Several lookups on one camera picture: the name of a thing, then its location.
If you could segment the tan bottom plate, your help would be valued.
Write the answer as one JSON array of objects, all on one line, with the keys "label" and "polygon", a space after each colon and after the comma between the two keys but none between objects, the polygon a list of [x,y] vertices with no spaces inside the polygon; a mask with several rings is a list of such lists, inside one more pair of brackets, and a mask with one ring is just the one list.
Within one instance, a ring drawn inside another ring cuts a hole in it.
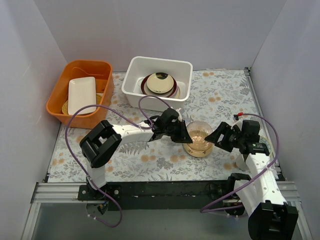
[{"label": "tan bottom plate", "polygon": [[195,157],[195,158],[203,158],[209,155],[213,150],[213,144],[210,142],[204,143],[184,143],[183,147],[185,151]]}]

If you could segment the cream small plate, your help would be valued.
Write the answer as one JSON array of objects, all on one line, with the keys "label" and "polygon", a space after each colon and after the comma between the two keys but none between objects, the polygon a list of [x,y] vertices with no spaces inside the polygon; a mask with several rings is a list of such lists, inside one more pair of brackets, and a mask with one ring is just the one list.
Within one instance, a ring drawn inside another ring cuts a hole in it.
[{"label": "cream small plate", "polygon": [[156,94],[166,94],[174,87],[174,79],[165,72],[152,73],[146,80],[147,88]]}]

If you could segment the red rimmed cream plate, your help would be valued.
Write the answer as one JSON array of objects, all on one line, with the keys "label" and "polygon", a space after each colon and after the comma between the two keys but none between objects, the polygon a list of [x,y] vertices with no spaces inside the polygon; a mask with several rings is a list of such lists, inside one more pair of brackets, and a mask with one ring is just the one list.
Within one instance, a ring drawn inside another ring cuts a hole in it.
[{"label": "red rimmed cream plate", "polygon": [[170,91],[166,93],[155,93],[151,91],[147,86],[147,80],[151,75],[147,75],[141,82],[140,89],[144,95],[152,95],[157,97],[163,97],[163,98],[175,98],[176,95],[180,94],[180,88],[177,84],[177,81],[174,79],[173,87]]}]

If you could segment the glossy black plate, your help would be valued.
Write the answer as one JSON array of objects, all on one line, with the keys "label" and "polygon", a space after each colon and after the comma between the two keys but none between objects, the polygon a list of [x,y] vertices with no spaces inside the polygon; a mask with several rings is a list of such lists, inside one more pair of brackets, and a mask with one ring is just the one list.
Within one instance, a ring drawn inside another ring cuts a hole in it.
[{"label": "glossy black plate", "polygon": [[144,95],[171,98],[177,92],[176,80],[165,72],[156,72],[147,75],[141,82],[141,91]]}]

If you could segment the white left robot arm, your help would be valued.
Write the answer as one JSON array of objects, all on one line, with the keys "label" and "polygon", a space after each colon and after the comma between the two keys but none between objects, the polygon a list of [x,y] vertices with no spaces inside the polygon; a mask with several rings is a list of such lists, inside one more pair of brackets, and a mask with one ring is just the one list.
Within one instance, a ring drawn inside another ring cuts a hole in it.
[{"label": "white left robot arm", "polygon": [[134,125],[116,125],[102,120],[80,142],[86,158],[89,194],[95,200],[106,196],[105,165],[111,160],[117,148],[132,143],[147,143],[170,137],[174,143],[191,144],[186,122],[180,112],[167,108],[161,115],[152,116]]}]

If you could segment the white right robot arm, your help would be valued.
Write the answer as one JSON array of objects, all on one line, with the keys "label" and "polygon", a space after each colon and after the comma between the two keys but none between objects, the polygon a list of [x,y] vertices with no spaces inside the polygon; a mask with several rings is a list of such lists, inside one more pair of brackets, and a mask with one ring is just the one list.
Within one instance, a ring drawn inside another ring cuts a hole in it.
[{"label": "white right robot arm", "polygon": [[248,233],[253,240],[290,240],[299,213],[288,205],[268,166],[270,152],[260,142],[260,124],[243,120],[234,125],[221,122],[205,140],[216,147],[231,152],[239,149],[240,158],[250,175],[232,174],[226,186],[227,195],[239,198],[248,214]]}]

